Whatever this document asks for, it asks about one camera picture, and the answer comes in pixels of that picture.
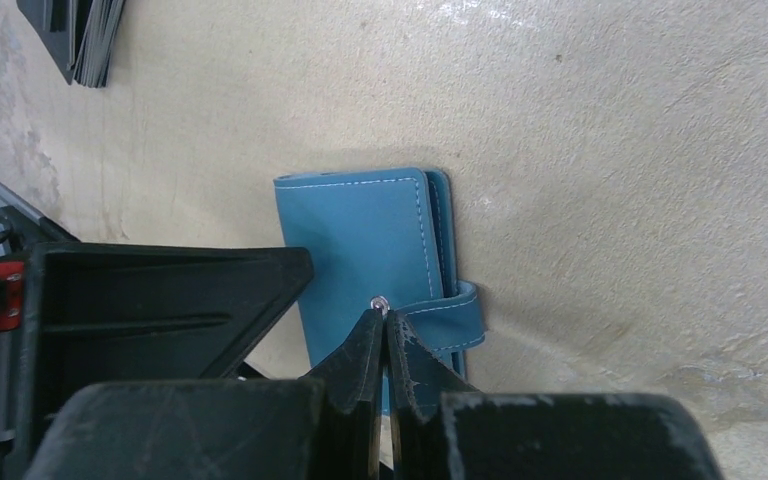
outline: beige surface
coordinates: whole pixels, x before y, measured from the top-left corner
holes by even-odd
[[[276,245],[277,175],[442,167],[477,386],[668,393],[768,478],[768,2],[137,0],[118,40],[68,87],[0,0],[0,179],[78,236]],[[303,371],[297,322],[255,363]]]

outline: black stack of cards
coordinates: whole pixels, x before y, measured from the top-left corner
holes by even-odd
[[[107,85],[125,0],[17,0],[67,82]]]

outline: wallet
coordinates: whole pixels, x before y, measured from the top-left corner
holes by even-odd
[[[458,279],[446,175],[398,168],[274,183],[284,242],[307,248],[313,260],[313,281],[298,301],[311,365],[340,346],[371,298],[383,296],[466,378],[464,351],[484,340],[484,322],[475,285]]]

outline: wallet strap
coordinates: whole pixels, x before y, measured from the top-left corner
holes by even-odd
[[[475,285],[458,281],[457,295],[398,309],[433,352],[458,352],[484,341],[481,300]]]

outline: black tool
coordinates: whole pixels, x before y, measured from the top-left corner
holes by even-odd
[[[99,382],[237,378],[313,276],[300,248],[38,243],[0,259],[0,480]]]
[[[27,478],[377,478],[385,372],[396,478],[722,478],[669,398],[481,393],[381,308],[299,380],[85,389]]]
[[[17,0],[17,4],[67,83],[107,85],[125,0]]]

